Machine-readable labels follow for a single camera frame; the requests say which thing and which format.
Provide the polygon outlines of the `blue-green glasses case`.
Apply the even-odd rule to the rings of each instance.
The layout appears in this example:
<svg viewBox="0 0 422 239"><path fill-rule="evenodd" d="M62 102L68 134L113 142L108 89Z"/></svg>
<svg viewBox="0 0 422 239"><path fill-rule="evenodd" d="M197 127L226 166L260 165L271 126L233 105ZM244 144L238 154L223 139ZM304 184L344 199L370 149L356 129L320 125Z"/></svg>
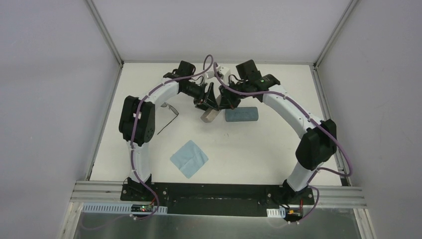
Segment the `blue-green glasses case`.
<svg viewBox="0 0 422 239"><path fill-rule="evenodd" d="M258 121L259 112L257 107L238 107L233 110L225 110L226 122Z"/></svg>

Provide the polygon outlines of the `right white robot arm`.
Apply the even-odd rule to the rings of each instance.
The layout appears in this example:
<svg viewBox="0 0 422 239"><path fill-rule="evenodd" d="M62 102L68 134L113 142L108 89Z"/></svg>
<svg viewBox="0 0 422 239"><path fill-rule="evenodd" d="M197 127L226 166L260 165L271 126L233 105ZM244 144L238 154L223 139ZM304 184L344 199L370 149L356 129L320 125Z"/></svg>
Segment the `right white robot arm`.
<svg viewBox="0 0 422 239"><path fill-rule="evenodd" d="M272 74L262 75L253 60L236 66L240 80L236 83L224 75L217 63L214 75L220 82L221 109L235 109L241 100L253 97L280 115L295 131L300 143L295 151L297 163L283 182L281 201L295 204L302 198L313 175L339 148L336 124L333 120L321 120L305 110L289 96L281 82Z"/></svg>

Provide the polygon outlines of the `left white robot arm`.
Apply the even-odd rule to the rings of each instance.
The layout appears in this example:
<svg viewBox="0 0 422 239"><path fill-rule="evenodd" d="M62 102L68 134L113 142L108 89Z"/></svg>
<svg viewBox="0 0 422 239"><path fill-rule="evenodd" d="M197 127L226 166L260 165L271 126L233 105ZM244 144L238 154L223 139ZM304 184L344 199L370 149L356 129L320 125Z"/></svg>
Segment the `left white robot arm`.
<svg viewBox="0 0 422 239"><path fill-rule="evenodd" d="M212 64L196 72L193 64L181 61L179 67L163 76L162 82L143 97L127 96L119 120L118 130L129 149L130 173L123 185L121 198L127 201L155 200L157 193L151 186L148 143L155 135L156 110L179 93L190 96L196 108L218 110L213 84L205 83L213 77Z"/></svg>

